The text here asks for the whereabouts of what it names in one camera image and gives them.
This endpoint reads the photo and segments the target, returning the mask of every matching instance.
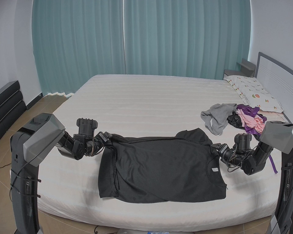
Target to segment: wall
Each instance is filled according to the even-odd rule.
[[[26,104],[42,92],[33,55],[32,8],[33,0],[0,1],[0,87],[18,80]]]
[[[251,0],[251,42],[248,60],[258,52],[293,69],[293,1]]]

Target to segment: gray cloth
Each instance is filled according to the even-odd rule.
[[[215,104],[207,111],[202,111],[200,117],[211,133],[219,136],[228,125],[227,118],[236,111],[237,104]]]

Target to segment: robotic arm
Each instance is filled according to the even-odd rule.
[[[38,182],[41,182],[38,179],[38,171],[39,164],[52,148],[56,146],[61,155],[80,160],[84,155],[99,154],[104,143],[112,137],[108,132],[99,132],[94,137],[94,130],[98,127],[95,120],[78,119],[76,124],[79,133],[74,134],[72,138],[53,114],[42,113],[11,137],[10,192],[17,226],[16,234],[43,234],[38,221],[37,197],[40,196],[37,195],[37,186]],[[228,169],[241,168],[247,175],[263,170],[273,148],[282,151],[281,186],[275,212],[275,223],[278,224],[275,230],[278,230],[276,233],[282,234],[287,233],[291,225],[290,216],[293,210],[293,196],[289,193],[289,189],[292,191],[293,188],[293,160],[290,155],[293,147],[292,130],[293,124],[281,121],[267,122],[255,150],[250,148],[251,135],[247,133],[235,136],[235,145],[232,149],[227,144],[211,145],[212,150],[217,151]]]
[[[19,129],[10,139],[11,199],[17,234],[42,234],[38,221],[37,187],[39,164],[56,146],[61,155],[80,160],[84,155],[94,156],[103,149],[112,136],[99,132],[96,120],[78,119],[78,134],[73,138],[53,115],[41,113]]]

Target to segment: t-shirt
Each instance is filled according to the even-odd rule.
[[[206,202],[226,197],[219,156],[199,128],[175,137],[122,137],[105,145],[100,197],[131,203]]]

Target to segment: pile of clothes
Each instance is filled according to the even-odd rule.
[[[219,136],[224,128],[231,124],[232,126],[243,129],[247,133],[252,134],[257,141],[265,127],[267,117],[258,113],[259,107],[252,108],[244,104],[215,104],[207,111],[202,111],[200,117],[205,122],[205,126],[211,133]],[[269,159],[275,173],[276,170],[274,161],[271,156]]]

